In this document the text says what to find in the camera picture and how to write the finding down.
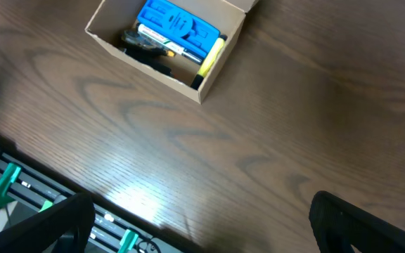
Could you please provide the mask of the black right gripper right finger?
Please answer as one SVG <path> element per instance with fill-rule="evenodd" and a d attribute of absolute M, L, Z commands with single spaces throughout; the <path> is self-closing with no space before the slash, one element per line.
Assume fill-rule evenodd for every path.
<path fill-rule="evenodd" d="M 405 252 L 405 231 L 327 192 L 311 201 L 309 221 L 320 252 Z"/>

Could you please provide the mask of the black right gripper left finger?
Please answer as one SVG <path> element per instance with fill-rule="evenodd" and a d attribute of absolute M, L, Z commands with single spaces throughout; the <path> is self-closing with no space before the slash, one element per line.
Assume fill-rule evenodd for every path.
<path fill-rule="evenodd" d="M 0 252 L 83 252 L 94 226 L 95 208 L 77 193 L 0 232 Z"/>

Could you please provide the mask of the small black round object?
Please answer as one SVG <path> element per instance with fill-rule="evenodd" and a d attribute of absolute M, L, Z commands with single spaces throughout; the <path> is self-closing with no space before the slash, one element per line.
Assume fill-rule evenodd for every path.
<path fill-rule="evenodd" d="M 149 42 L 134 30 L 123 31 L 121 35 L 121 42 L 126 50 L 133 51 L 135 53 L 142 53 L 150 57 L 174 57 L 176 55 L 173 51 Z"/>

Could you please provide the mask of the black whiteboard marker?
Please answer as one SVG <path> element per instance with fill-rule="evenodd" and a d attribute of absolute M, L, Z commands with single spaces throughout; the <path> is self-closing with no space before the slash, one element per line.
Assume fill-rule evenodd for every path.
<path fill-rule="evenodd" d="M 150 43 L 159 46 L 168 51 L 172 51 L 175 54 L 179 54 L 198 65 L 202 65 L 204 58 L 202 56 L 198 56 L 196 53 L 190 51 L 183 46 L 178 45 L 177 43 L 173 42 L 171 39 L 162 36 L 158 32 L 152 30 L 151 28 L 145 26 L 142 23 L 138 23 L 136 26 L 137 32 L 140 36 L 144 39 L 148 40 Z"/>

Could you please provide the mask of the brown cardboard box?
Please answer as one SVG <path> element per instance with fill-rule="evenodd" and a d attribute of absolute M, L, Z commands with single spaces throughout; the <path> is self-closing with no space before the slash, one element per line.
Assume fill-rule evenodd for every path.
<path fill-rule="evenodd" d="M 171 2 L 206 20 L 227 36 L 227 41 L 217 60 L 198 89 L 191 88 L 190 84 L 194 80 L 199 66 L 184 57 L 176 56 L 160 60 L 162 64 L 172 69 L 174 76 L 170 77 L 140 63 L 117 48 L 116 44 L 120 41 L 121 32 L 135 26 L 137 15 L 145 1 L 103 0 L 87 23 L 85 32 L 110 55 L 182 93 L 191 100 L 202 103 L 236 45 L 247 13 L 257 4 L 258 0 L 171 0 Z"/>

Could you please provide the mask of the yellow highlighter pen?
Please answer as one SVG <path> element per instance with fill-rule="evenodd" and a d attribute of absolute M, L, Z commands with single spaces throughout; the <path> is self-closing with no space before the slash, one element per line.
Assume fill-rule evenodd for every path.
<path fill-rule="evenodd" d="M 192 84 L 191 88 L 198 90 L 200 85 L 202 84 L 204 78 L 207 76 L 208 72 L 210 71 L 211 67 L 213 66 L 215 60 L 217 59 L 220 51 L 223 49 L 224 44 L 226 43 L 227 36 L 225 34 L 221 34 L 219 38 L 215 41 L 213 47 L 211 48 L 210 52 L 207 54 L 207 57 L 202 62 L 200 69 L 198 70 Z"/>

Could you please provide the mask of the blue whiteboard eraser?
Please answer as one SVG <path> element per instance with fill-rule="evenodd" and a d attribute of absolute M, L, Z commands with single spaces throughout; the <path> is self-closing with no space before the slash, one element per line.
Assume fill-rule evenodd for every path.
<path fill-rule="evenodd" d="M 137 20 L 202 59 L 220 35 L 213 25 L 166 0 L 147 0 Z"/>

